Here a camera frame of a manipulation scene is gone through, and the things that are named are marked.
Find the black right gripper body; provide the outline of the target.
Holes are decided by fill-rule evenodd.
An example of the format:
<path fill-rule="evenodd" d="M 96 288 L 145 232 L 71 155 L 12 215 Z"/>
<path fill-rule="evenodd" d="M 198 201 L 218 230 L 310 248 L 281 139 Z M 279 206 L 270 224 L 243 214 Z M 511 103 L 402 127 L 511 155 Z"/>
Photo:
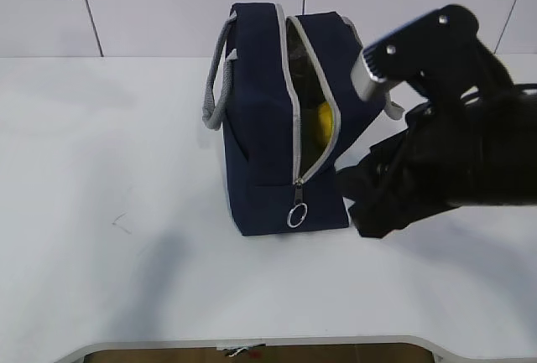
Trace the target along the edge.
<path fill-rule="evenodd" d="M 474 103 L 460 122 L 416 107 L 406 130 L 336 177 L 362 237 L 462 206 L 535 205 L 536 103 Z"/>

